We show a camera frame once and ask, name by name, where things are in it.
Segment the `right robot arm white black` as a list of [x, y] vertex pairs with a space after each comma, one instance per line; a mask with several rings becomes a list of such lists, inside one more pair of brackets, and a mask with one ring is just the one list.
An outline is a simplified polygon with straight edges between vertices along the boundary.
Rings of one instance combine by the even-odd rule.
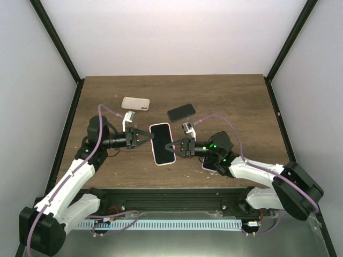
[[222, 131], [208, 141], [183, 138], [165, 145], [165, 149], [182, 158], [193, 156], [213, 161], [215, 170], [222, 176], [246, 179], [264, 185], [252, 187], [238, 202], [241, 214], [249, 216], [257, 209], [280, 209], [293, 218], [305, 221], [319, 211], [322, 188], [296, 162], [286, 165], [267, 164], [249, 160], [232, 150], [229, 135]]

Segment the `beige phone case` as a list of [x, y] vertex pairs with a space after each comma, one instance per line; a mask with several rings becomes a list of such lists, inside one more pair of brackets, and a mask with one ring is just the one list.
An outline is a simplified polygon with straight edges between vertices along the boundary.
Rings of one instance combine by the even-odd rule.
[[140, 110], [140, 111], [147, 111], [150, 106], [149, 99], [142, 99], [136, 97], [124, 97], [121, 107], [123, 109], [128, 110]]

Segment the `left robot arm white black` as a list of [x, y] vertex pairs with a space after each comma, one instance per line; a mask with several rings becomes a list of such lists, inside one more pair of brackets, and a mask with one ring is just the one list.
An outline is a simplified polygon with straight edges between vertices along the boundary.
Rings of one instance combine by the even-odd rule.
[[87, 216], [104, 216], [109, 212], [110, 204], [101, 194], [85, 193], [77, 202], [72, 200], [102, 166], [109, 149], [135, 149], [154, 138], [152, 133], [133, 127], [111, 133], [113, 128], [105, 116], [92, 117], [87, 136], [63, 178], [33, 208], [21, 211], [19, 241], [28, 250], [54, 256], [70, 231]]

